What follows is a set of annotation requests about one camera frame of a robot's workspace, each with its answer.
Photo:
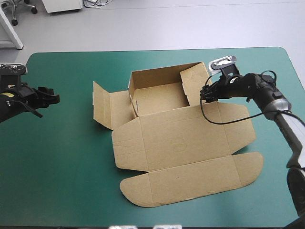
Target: black cable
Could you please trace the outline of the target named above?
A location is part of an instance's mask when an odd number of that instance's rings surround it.
[[[243,121],[243,120],[247,120],[247,119],[250,119],[250,118],[255,118],[255,117],[260,116],[260,115],[264,115],[264,114],[266,114],[266,113],[270,113],[270,112],[279,112],[279,110],[272,110],[272,111],[268,111],[268,112],[261,112],[261,113],[258,113],[258,114],[255,114],[255,115],[253,115],[253,116],[249,116],[249,117],[246,117],[246,118],[236,119],[236,120],[233,120],[233,121],[230,121],[230,122],[218,123],[218,122],[211,121],[211,120],[208,119],[208,117],[205,115],[205,113],[204,113],[204,111],[203,111],[203,103],[202,103],[202,100],[200,100],[200,107],[201,107],[201,112],[202,112],[204,118],[205,118],[209,123],[213,123],[213,124],[216,124],[216,125],[225,125],[225,124],[237,123],[237,122],[240,122],[240,121]]]
[[[288,112],[288,111],[281,111],[281,113],[282,113],[282,114],[285,114],[285,115],[288,115],[288,116],[291,116],[291,117],[297,119],[297,120],[298,120],[300,123],[302,123],[302,125],[305,127],[305,122],[304,122],[300,117],[296,116],[295,114],[290,113],[290,112]]]
[[[247,120],[247,119],[250,119],[250,118],[255,118],[255,117],[258,117],[258,116],[260,116],[260,115],[267,114],[267,113],[277,112],[277,114],[285,114],[285,115],[288,115],[288,116],[291,116],[291,117],[297,119],[297,120],[305,127],[305,122],[304,122],[300,117],[296,116],[296,115],[293,114],[293,113],[290,113],[289,111],[271,110],[271,111],[261,112],[261,113],[258,113],[258,114],[255,114],[255,115],[253,115],[253,116],[249,116],[249,117],[246,117],[246,118],[236,119],[236,120],[233,120],[233,121],[230,121],[230,122],[218,123],[218,122],[211,121],[210,119],[207,118],[207,116],[205,115],[205,113],[204,113],[204,111],[203,111],[203,103],[202,103],[202,100],[200,100],[200,107],[201,107],[201,112],[202,112],[204,118],[205,118],[209,123],[213,123],[213,124],[216,124],[216,125],[225,125],[225,124],[237,123],[237,122],[241,122],[241,121],[243,121],[243,120]]]

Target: rounded cardboard flap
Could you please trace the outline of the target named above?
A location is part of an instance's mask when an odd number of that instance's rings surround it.
[[[262,171],[258,152],[156,170],[124,179],[124,196],[141,207],[157,207],[244,187]]]
[[[242,187],[254,182],[263,169],[264,157],[259,152],[233,155]]]
[[[120,189],[133,204],[141,207],[155,207],[148,173],[122,180]]]

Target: white cabinet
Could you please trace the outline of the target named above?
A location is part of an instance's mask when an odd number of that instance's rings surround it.
[[[48,13],[82,8],[82,0],[42,0]]]

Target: white cable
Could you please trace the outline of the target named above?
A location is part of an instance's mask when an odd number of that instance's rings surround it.
[[[106,2],[103,2],[103,0],[96,0],[96,3],[92,3],[91,4],[89,3],[90,1],[88,0],[84,0],[83,3],[86,7],[89,7],[89,8],[102,8],[103,6],[109,4],[110,2],[112,2],[112,0],[106,0]]]

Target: white object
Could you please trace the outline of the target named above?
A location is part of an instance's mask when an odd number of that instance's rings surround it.
[[[0,7],[0,48],[22,49],[23,44]]]
[[[82,8],[82,0],[42,0],[42,2],[48,13]]]

